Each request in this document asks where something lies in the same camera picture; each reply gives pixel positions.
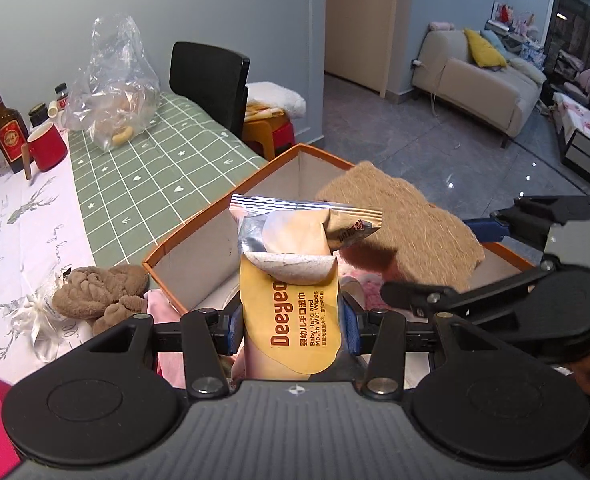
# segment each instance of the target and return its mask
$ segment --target brown furry object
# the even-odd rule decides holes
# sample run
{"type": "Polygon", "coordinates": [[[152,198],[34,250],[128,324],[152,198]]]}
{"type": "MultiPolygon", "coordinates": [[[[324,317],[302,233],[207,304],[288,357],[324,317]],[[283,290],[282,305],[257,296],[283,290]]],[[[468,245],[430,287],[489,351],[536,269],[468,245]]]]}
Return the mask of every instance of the brown furry object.
{"type": "Polygon", "coordinates": [[[72,319],[95,319],[122,296],[141,296],[147,286],[148,274],[141,266],[80,267],[53,295],[53,308],[72,319]]]}
{"type": "Polygon", "coordinates": [[[456,216],[437,208],[409,182],[361,162],[327,184],[316,200],[381,207],[379,231],[342,250],[351,265],[403,279],[466,290],[484,248],[456,216]]]}
{"type": "Polygon", "coordinates": [[[92,335],[98,335],[108,330],[111,326],[117,325],[125,319],[145,312],[148,303],[139,296],[122,296],[119,303],[113,303],[106,307],[104,315],[95,321],[92,326],[92,335]]]}

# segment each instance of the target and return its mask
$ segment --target bread in plastic bag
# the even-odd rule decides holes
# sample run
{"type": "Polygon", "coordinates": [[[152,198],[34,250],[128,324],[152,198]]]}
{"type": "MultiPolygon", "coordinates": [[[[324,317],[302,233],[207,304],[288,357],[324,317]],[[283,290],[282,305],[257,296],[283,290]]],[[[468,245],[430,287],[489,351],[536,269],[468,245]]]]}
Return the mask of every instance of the bread in plastic bag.
{"type": "Polygon", "coordinates": [[[130,16],[97,18],[91,43],[90,62],[70,89],[62,124],[83,130],[107,152],[148,126],[159,106],[159,78],[130,16]]]}

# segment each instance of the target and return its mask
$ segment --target plastic stool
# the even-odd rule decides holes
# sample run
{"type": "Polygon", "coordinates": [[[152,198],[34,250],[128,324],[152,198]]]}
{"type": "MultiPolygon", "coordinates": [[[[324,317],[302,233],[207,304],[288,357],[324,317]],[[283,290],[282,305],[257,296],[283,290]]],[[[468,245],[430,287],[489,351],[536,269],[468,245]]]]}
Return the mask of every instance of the plastic stool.
{"type": "Polygon", "coordinates": [[[261,155],[273,160],[279,152],[295,145],[295,131],[286,114],[268,119],[244,123],[242,140],[246,144],[257,142],[262,146],[261,155]]]}

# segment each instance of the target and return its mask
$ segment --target gray marble floor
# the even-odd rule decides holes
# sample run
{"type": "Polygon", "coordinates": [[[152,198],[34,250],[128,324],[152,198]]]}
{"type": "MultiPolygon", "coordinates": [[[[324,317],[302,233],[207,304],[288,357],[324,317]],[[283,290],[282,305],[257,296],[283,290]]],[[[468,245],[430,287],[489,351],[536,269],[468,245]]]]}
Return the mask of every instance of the gray marble floor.
{"type": "MultiPolygon", "coordinates": [[[[510,207],[524,195],[590,194],[590,184],[559,161],[552,124],[536,110],[516,141],[458,110],[420,97],[393,105],[359,86],[326,76],[323,147],[351,162],[370,160],[418,187],[460,218],[510,207]]],[[[541,253],[505,244],[533,263],[541,253]]]]}

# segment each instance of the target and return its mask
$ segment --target beige sofa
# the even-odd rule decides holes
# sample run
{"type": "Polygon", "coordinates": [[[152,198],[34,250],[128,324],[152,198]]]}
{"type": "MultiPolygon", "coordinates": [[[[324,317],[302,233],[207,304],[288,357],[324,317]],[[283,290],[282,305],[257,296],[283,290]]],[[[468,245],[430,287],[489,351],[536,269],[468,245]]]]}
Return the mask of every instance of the beige sofa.
{"type": "Polygon", "coordinates": [[[412,84],[516,137],[539,99],[541,86],[510,65],[499,72],[479,68],[460,30],[426,35],[412,84]]]}

